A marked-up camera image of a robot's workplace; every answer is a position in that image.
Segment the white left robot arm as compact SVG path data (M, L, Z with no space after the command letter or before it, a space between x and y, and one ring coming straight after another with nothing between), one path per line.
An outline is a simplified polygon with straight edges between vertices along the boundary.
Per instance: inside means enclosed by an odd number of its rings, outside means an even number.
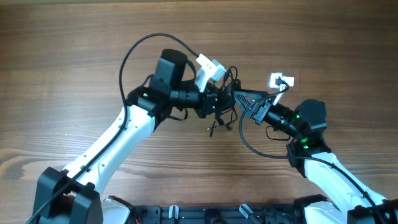
M134 207L117 197L103 198L113 174L133 149L148 138L174 108L194 109L200 117L229 108L228 93L215 87L227 71L216 60L198 55L194 63L173 49L163 50L156 70L125 95L113 124L81 156L62 170L46 169L39 177L31 223L137 223Z

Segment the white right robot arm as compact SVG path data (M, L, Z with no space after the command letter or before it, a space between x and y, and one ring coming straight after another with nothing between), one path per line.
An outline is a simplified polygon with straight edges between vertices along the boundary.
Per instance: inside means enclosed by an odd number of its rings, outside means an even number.
M280 93L235 91L243 117L269 124L288 136L290 166L323 191L297 201L304 223L397 223L397 200L388 200L350 173L327 146L326 105L305 100L292 110L278 103Z

